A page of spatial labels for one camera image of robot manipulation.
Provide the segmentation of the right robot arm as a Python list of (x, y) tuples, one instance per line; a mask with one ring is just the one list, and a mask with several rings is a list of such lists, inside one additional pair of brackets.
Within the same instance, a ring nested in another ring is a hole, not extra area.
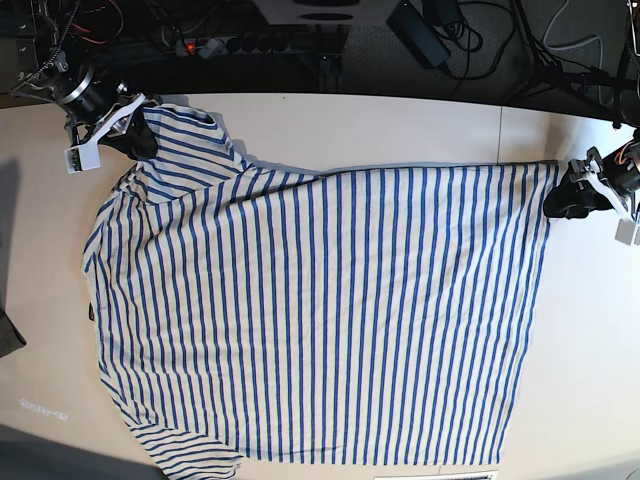
[(65, 114), (70, 146), (64, 151), (71, 173), (100, 166), (99, 147), (113, 148), (137, 161), (156, 155), (158, 144), (143, 109), (161, 103), (131, 93), (125, 81), (106, 71), (82, 51), (98, 40), (76, 18), (86, 11), (80, 1), (14, 1), (16, 14), (17, 83), (8, 89), (13, 98), (49, 103)]

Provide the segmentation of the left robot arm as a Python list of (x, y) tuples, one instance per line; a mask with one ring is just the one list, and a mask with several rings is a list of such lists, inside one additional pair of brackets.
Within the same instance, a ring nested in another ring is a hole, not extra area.
[(623, 220), (639, 223), (639, 129), (633, 138), (606, 156), (591, 147), (582, 160), (572, 159), (543, 203), (556, 219), (584, 219), (593, 211), (614, 210)]

